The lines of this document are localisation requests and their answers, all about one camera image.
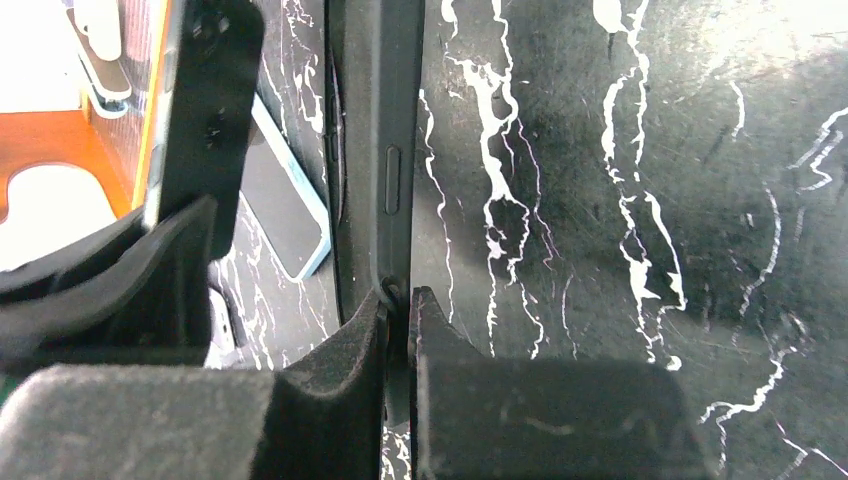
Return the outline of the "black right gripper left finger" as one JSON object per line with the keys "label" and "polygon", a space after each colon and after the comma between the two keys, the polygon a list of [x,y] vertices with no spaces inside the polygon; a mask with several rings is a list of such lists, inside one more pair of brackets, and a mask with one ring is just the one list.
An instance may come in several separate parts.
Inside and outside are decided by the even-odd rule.
{"label": "black right gripper left finger", "polygon": [[376,479],[385,309],[281,371],[59,365],[1,412],[5,479]]}

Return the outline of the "black phone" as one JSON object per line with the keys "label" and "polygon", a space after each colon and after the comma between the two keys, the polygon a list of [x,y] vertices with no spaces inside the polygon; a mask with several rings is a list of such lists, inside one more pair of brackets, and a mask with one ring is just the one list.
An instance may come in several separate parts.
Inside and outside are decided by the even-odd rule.
{"label": "black phone", "polygon": [[213,199],[214,260],[234,236],[264,27],[250,1],[170,1],[165,10],[143,222],[152,228],[197,199]]}

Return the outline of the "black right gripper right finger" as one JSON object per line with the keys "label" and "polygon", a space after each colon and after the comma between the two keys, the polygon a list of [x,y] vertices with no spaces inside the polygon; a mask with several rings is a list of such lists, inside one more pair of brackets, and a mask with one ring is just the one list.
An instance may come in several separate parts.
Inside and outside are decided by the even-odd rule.
{"label": "black right gripper right finger", "polygon": [[417,479],[709,479],[673,376],[623,360],[491,358],[433,291],[410,304]]}

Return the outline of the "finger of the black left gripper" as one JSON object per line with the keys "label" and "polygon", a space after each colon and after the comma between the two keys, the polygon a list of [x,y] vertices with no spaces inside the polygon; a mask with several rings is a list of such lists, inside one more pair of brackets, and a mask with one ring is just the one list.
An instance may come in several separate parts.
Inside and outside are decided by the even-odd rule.
{"label": "finger of the black left gripper", "polygon": [[202,365],[215,213],[204,197],[146,230],[136,210],[2,272],[2,367]]}

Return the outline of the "black phone case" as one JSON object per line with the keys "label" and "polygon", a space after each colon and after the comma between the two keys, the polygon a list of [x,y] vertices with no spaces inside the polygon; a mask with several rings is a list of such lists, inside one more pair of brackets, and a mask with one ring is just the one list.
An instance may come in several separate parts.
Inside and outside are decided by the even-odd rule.
{"label": "black phone case", "polygon": [[423,1],[327,1],[325,147],[340,319],[375,294],[400,325],[410,295]]}

